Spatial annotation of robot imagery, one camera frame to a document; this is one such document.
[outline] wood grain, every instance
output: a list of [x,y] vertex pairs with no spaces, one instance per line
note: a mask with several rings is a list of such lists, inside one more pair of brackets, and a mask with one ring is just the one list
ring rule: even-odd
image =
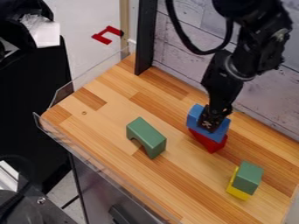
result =
[[[126,58],[42,118],[170,223],[281,223],[299,183],[299,143],[236,112],[225,149],[211,155],[185,127],[189,109],[207,103],[206,95],[154,67],[135,76],[133,65]],[[138,116],[167,137],[155,160],[126,138],[126,125]],[[246,202],[226,193],[241,160],[265,169]]]

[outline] yellow block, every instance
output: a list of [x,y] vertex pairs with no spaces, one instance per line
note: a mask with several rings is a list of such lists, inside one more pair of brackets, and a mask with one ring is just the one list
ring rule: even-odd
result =
[[232,176],[231,180],[229,181],[226,192],[232,194],[234,197],[237,197],[238,199],[248,200],[250,197],[250,194],[248,194],[246,192],[242,192],[241,190],[233,187],[233,181],[237,175],[238,170],[239,170],[239,167],[237,166],[236,169],[234,169],[233,176]]

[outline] blue block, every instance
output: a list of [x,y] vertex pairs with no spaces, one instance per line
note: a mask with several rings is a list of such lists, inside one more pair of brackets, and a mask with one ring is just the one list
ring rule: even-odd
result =
[[189,111],[188,117],[187,117],[187,127],[189,129],[195,130],[196,132],[198,132],[200,135],[202,135],[204,137],[208,137],[208,138],[212,139],[216,143],[221,143],[227,133],[229,123],[231,122],[231,120],[226,118],[223,121],[223,123],[220,124],[218,129],[216,129],[216,131],[214,133],[210,133],[206,129],[202,129],[198,126],[198,119],[199,119],[201,113],[203,112],[203,110],[204,110],[204,107],[202,107],[198,104],[195,104],[191,108],[191,110]]

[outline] white wall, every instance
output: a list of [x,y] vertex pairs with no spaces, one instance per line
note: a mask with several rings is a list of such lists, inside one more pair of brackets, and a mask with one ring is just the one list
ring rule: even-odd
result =
[[105,35],[113,40],[110,45],[91,38],[108,25],[120,28],[120,0],[45,1],[60,22],[73,78],[120,50],[120,38],[113,34]]
[[[270,71],[246,83],[234,103],[239,109],[275,129],[299,140],[299,0],[284,1],[294,20],[294,30],[284,53],[286,62],[279,71]],[[203,49],[217,46],[224,36],[225,19],[212,7],[212,0],[175,0],[182,26],[194,43]],[[238,27],[233,42],[234,49]],[[179,40],[159,0],[154,65],[197,88],[212,55],[197,56]]]

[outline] green block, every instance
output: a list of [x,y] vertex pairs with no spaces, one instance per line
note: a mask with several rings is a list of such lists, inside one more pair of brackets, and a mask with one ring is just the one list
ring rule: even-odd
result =
[[166,137],[141,117],[127,125],[127,138],[138,140],[150,158],[156,158],[166,147]]
[[255,164],[242,162],[233,181],[233,187],[253,195],[261,182],[264,170]]

